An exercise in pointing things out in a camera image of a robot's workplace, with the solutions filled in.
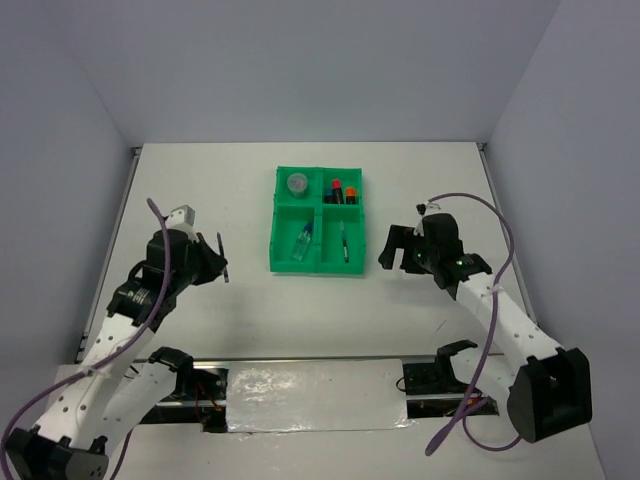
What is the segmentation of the purple pen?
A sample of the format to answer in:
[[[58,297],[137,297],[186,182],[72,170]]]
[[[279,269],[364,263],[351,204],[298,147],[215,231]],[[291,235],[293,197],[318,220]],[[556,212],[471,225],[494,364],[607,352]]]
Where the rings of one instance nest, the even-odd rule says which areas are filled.
[[[228,284],[230,282],[229,271],[228,271],[228,260],[226,259],[225,249],[223,244],[223,238],[220,232],[216,232],[217,244],[219,248],[219,255],[227,262],[222,269],[222,276],[224,282]]]

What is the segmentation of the blue pen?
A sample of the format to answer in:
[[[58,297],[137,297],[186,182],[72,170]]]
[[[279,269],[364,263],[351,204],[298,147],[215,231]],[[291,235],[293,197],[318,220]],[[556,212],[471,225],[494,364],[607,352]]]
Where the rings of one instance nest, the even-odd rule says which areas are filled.
[[[343,248],[343,258],[344,258],[344,262],[348,264],[350,257],[349,257],[348,241],[347,241],[347,232],[346,232],[346,226],[344,221],[340,221],[340,232],[341,232],[341,243]]]

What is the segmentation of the orange-capped black highlighter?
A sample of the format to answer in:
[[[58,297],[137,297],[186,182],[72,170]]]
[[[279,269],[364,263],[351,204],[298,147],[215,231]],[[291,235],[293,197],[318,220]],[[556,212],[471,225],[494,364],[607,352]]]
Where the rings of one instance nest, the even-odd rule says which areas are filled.
[[[347,187],[345,190],[345,203],[347,205],[356,205],[358,203],[357,199],[358,196],[356,188],[352,186]]]

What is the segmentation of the blue-capped black highlighter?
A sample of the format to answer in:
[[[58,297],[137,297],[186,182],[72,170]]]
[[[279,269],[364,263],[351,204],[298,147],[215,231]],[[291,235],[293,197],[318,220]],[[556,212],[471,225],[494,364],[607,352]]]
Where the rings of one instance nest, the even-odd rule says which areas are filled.
[[[332,191],[331,188],[325,188],[324,189],[323,200],[324,200],[325,204],[333,204],[334,203],[334,196],[333,196],[333,191]]]

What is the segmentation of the clear spray bottle blue cap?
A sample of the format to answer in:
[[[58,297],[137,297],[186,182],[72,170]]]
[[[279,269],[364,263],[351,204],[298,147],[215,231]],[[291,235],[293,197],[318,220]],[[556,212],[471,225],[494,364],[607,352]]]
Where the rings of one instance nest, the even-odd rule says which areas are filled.
[[[292,251],[292,259],[294,261],[303,261],[306,251],[311,244],[313,238],[314,222],[309,221],[301,230]]]

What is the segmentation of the clear round container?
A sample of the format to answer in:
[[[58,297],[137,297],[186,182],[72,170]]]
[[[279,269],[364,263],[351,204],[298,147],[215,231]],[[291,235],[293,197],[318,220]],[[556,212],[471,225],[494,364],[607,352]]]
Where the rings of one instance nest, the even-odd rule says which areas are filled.
[[[306,195],[309,188],[309,180],[307,176],[301,172],[295,172],[288,176],[286,180],[288,192],[296,198],[302,198]]]

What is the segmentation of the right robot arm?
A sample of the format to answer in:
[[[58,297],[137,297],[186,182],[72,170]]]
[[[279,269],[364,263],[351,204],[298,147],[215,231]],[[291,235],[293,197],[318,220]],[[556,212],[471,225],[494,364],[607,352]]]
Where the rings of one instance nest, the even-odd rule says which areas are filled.
[[[425,215],[417,227],[392,225],[378,262],[392,268],[402,257],[406,273],[435,284],[492,336],[502,356],[460,340],[440,347],[430,363],[403,368],[410,396],[466,388],[489,398],[528,443],[589,423],[593,417],[590,365],[578,348],[565,349],[542,331],[502,289],[489,264],[467,253],[454,217]]]

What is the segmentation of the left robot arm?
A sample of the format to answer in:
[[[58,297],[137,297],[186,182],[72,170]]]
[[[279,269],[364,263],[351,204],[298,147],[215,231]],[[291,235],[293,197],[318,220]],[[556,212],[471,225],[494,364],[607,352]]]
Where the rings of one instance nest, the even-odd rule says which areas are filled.
[[[156,232],[145,259],[114,291],[77,371],[37,395],[57,396],[48,410],[29,429],[10,420],[1,442],[6,478],[102,479],[113,450],[157,402],[192,394],[203,376],[191,355],[171,347],[158,348],[132,380],[124,378],[178,296],[216,280],[226,266],[201,233]]]

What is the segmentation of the green four-compartment tray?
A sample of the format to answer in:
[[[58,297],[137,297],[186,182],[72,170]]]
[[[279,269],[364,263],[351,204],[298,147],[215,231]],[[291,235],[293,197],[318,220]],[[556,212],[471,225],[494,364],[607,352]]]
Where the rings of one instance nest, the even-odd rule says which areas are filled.
[[[295,172],[305,174],[309,188],[302,198],[293,197],[286,180]],[[325,204],[324,189],[333,179],[342,184],[343,204]],[[345,203],[345,190],[357,190],[358,203]],[[294,261],[294,244],[309,221],[314,222],[313,238],[304,260]],[[343,258],[340,221],[344,221],[349,248],[349,263]],[[361,276],[366,265],[366,220],[364,212],[363,172],[360,168],[279,166],[273,198],[269,243],[270,271],[278,274]]]

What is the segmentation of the silver tape panel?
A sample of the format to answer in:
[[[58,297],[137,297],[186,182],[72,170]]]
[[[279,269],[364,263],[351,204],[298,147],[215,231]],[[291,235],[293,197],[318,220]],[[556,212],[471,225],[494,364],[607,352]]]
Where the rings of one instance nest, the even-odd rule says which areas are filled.
[[[406,428],[406,397],[388,360],[243,362],[229,369],[226,423],[234,433]]]

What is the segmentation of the table left edge rail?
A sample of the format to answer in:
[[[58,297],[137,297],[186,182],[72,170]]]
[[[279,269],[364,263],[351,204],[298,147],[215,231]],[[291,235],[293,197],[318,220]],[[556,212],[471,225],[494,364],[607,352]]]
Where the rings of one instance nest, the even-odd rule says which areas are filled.
[[[103,290],[104,287],[104,283],[105,283],[105,278],[106,278],[106,274],[108,271],[108,267],[111,261],[111,257],[113,254],[113,249],[114,249],[114,245],[117,239],[117,235],[118,235],[118,231],[121,225],[121,221],[122,221],[122,217],[124,215],[124,210],[126,208],[126,204],[128,201],[128,197],[131,191],[131,187],[133,184],[133,180],[135,177],[135,173],[139,164],[139,159],[142,153],[142,149],[143,146],[135,146],[131,149],[132,152],[132,163],[131,163],[131,167],[129,168],[129,172],[128,172],[128,176],[126,179],[126,183],[124,186],[124,191],[121,195],[119,204],[118,204],[118,209],[116,212],[116,217],[114,220],[114,224],[113,227],[111,229],[111,233],[110,233],[110,237],[109,237],[109,242],[107,245],[107,250],[106,250],[106,254],[104,257],[104,261],[102,263],[102,268],[100,271],[100,275],[99,275],[99,279],[98,279],[98,284],[95,290],[95,294],[93,296],[93,300],[91,303],[91,308],[89,310],[89,314],[87,317],[87,322],[86,325],[83,329],[82,335],[80,337],[80,341],[78,343],[78,348],[76,350],[75,356],[74,356],[74,360],[73,360],[73,364],[79,364],[83,358],[84,358],[84,354],[85,351],[87,350],[88,344],[89,344],[89,337],[91,332],[93,331],[94,327],[94,320],[96,318],[96,312],[98,310],[98,306],[99,306],[99,301],[100,301],[100,297],[101,297],[101,292]]]

